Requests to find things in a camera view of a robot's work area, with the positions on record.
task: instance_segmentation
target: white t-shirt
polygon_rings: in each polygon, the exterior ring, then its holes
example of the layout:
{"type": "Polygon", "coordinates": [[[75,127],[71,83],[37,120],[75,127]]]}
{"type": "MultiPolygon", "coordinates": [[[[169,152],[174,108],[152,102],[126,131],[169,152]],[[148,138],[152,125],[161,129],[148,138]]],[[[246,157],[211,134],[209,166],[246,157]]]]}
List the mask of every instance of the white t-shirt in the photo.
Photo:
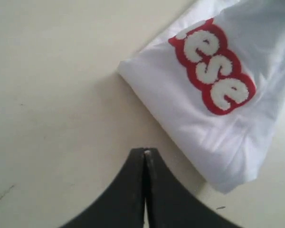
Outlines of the white t-shirt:
{"type": "Polygon", "coordinates": [[[118,71],[227,193],[257,177],[285,99],[285,0],[199,0],[118,71]]]}

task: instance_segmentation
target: white table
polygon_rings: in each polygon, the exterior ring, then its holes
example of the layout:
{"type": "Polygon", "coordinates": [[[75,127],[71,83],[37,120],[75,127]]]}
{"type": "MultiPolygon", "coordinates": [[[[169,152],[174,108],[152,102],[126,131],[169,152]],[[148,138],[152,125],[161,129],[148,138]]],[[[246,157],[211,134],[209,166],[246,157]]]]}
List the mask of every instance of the white table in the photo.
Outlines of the white table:
{"type": "Polygon", "coordinates": [[[177,178],[224,217],[285,227],[285,107],[258,180],[224,196],[115,73],[191,3],[0,0],[0,228],[62,225],[139,146],[158,147],[177,178]]]}

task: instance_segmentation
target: white surface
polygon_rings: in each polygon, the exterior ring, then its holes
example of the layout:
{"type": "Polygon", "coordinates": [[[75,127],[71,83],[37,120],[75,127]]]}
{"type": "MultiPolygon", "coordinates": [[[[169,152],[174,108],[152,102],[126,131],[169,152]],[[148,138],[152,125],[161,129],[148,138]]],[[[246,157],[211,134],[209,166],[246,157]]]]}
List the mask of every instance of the white surface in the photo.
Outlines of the white surface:
{"type": "Polygon", "coordinates": [[[0,228],[55,228],[156,146],[199,199],[248,228],[285,227],[285,106],[260,177],[223,196],[114,73],[190,0],[0,1],[0,228]]]}

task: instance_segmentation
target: black object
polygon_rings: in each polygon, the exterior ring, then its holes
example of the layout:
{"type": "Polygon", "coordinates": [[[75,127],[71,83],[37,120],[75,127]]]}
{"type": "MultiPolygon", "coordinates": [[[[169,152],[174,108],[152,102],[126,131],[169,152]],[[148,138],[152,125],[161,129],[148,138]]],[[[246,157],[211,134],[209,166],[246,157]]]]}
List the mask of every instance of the black object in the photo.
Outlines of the black object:
{"type": "Polygon", "coordinates": [[[192,196],[157,149],[133,149],[107,190],[62,228],[238,228],[192,196]]]}

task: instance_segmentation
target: red printed logo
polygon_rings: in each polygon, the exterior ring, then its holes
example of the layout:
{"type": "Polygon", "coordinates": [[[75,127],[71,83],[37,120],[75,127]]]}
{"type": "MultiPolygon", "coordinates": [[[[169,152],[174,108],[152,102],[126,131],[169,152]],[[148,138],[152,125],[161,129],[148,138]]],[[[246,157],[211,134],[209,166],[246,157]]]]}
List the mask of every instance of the red printed logo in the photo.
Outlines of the red printed logo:
{"type": "Polygon", "coordinates": [[[251,100],[256,87],[228,49],[224,31],[212,22],[195,24],[170,38],[169,43],[191,83],[202,92],[206,107],[214,114],[225,115],[251,100]]]}

